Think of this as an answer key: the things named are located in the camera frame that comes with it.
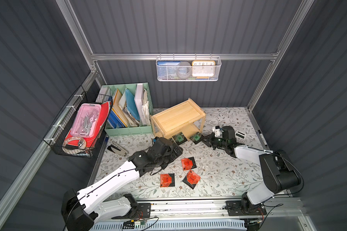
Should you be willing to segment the green tea bag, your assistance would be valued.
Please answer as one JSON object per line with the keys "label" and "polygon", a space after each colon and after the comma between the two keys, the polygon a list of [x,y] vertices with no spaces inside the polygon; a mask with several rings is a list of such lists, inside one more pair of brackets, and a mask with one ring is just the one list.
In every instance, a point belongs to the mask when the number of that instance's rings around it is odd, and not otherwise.
{"label": "green tea bag", "polygon": [[187,138],[185,137],[185,135],[182,132],[174,135],[172,138],[176,142],[177,145],[181,145],[181,144],[183,144],[183,143],[188,141]]}
{"label": "green tea bag", "polygon": [[190,140],[194,143],[194,144],[198,144],[202,141],[202,134],[200,132],[195,133],[194,135],[192,135],[190,137]]}

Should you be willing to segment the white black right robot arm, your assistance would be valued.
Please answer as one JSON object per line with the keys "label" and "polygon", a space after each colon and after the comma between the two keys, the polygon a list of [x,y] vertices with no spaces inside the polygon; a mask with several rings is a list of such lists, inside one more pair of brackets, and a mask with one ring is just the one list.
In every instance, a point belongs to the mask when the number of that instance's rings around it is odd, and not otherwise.
{"label": "white black right robot arm", "polygon": [[213,150],[220,149],[229,156],[250,161],[261,167],[263,182],[242,195],[240,210],[244,214],[262,212],[263,203],[276,194],[303,184],[301,173],[285,157],[285,153],[261,150],[241,143],[233,127],[213,127],[213,132],[201,140]]}

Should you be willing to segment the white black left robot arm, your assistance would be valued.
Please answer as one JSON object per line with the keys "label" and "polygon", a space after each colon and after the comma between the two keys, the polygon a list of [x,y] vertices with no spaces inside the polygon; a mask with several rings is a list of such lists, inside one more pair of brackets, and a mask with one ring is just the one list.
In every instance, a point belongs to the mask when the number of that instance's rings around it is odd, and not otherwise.
{"label": "white black left robot arm", "polygon": [[111,201],[107,201],[107,198],[155,168],[164,170],[182,154],[183,148],[173,140],[156,137],[151,147],[133,153],[118,169],[102,180],[79,191],[70,189],[63,196],[61,208],[64,229],[88,231],[96,223],[106,219],[143,217],[139,203],[130,193]]}

